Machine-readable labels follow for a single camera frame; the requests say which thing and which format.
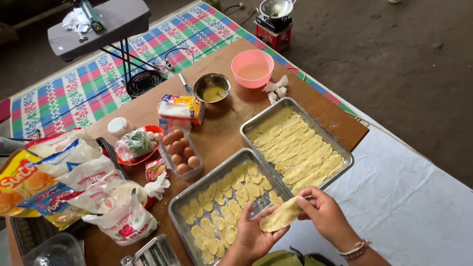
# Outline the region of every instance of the metal bowl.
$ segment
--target metal bowl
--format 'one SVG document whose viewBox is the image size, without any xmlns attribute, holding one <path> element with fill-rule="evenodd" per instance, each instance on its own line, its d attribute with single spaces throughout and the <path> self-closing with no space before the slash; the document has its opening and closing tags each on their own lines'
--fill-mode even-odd
<svg viewBox="0 0 473 266">
<path fill-rule="evenodd" d="M 194 87 L 192 88 L 192 91 L 194 92 L 194 95 L 197 99 L 204 103 L 216 103 L 221 100 L 223 100 L 229 92 L 227 92 L 222 98 L 209 102 L 204 100 L 203 94 L 206 88 L 212 87 L 212 86 L 220 86 L 225 90 L 229 90 L 232 88 L 230 84 L 230 80 L 225 76 L 220 73 L 209 73 L 201 76 L 197 81 L 194 83 Z"/>
<path fill-rule="evenodd" d="M 292 11 L 294 2 L 291 0 L 264 0 L 260 4 L 260 9 L 256 9 L 258 12 L 269 18 L 282 18 Z"/>
</svg>

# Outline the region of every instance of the gas stove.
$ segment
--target gas stove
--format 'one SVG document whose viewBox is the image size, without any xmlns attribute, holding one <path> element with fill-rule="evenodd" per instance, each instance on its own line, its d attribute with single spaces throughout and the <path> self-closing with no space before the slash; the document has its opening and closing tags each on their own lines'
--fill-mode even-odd
<svg viewBox="0 0 473 266">
<path fill-rule="evenodd" d="M 274 33 L 278 33 L 286 29 L 291 23 L 292 18 L 289 16 L 285 16 L 282 18 L 268 18 L 263 15 L 259 15 L 256 17 L 256 22 L 271 30 Z"/>
</svg>

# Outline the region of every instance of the plastic egg container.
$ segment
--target plastic egg container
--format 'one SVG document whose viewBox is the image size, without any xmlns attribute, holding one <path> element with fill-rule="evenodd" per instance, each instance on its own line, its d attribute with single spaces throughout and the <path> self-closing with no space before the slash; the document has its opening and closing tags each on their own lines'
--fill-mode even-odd
<svg viewBox="0 0 473 266">
<path fill-rule="evenodd" d="M 166 166 L 184 180 L 197 175 L 204 166 L 189 135 L 180 127 L 164 132 L 158 150 Z"/>
</svg>

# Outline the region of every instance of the orange plate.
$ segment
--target orange plate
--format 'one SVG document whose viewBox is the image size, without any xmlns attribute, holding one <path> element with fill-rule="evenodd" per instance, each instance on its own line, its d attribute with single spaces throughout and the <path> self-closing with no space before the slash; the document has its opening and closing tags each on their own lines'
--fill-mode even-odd
<svg viewBox="0 0 473 266">
<path fill-rule="evenodd" d="M 146 125 L 145 129 L 146 129 L 146 131 L 151 131 L 153 133 L 160 133 L 160 134 L 164 133 L 162 128 L 160 128 L 157 125 L 153 125 L 153 124 Z M 154 149 L 154 151 L 152 151 L 150 153 L 147 153 L 145 155 L 141 155 L 138 158 L 136 158 L 136 162 L 122 161 L 122 159 L 120 159 L 120 157 L 118 157 L 118 156 L 117 156 L 117 161 L 118 161 L 119 164 L 123 164 L 123 165 L 135 165 L 135 164 L 142 163 L 142 162 L 146 161 L 151 155 L 153 155 L 153 153 L 155 153 L 158 150 L 158 147 L 159 147 L 159 143 L 156 146 L 156 149 Z"/>
</svg>

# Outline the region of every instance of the patterned mat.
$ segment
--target patterned mat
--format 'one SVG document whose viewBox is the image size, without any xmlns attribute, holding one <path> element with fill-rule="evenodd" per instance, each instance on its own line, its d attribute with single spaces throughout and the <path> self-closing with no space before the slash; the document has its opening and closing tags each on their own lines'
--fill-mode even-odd
<svg viewBox="0 0 473 266">
<path fill-rule="evenodd" d="M 280 64 L 293 66 L 228 17 L 201 1 L 150 25 L 148 32 L 132 37 L 129 50 L 131 55 L 144 61 L 159 63 L 173 48 L 190 49 L 193 56 L 184 49 L 169 53 L 167 58 L 175 65 L 174 73 L 177 74 L 192 65 L 193 57 L 198 61 L 239 38 L 247 39 Z M 110 51 L 120 54 L 115 49 Z M 298 70 L 292 70 L 301 79 L 304 77 Z M 35 84 L 11 97 L 12 136 L 32 138 L 36 129 L 41 131 L 41 136 L 49 136 L 76 126 L 93 124 L 131 100 L 121 83 L 122 79 L 122 60 L 101 52 Z M 305 82 L 340 108 L 354 114 L 315 79 L 306 76 Z"/>
</svg>

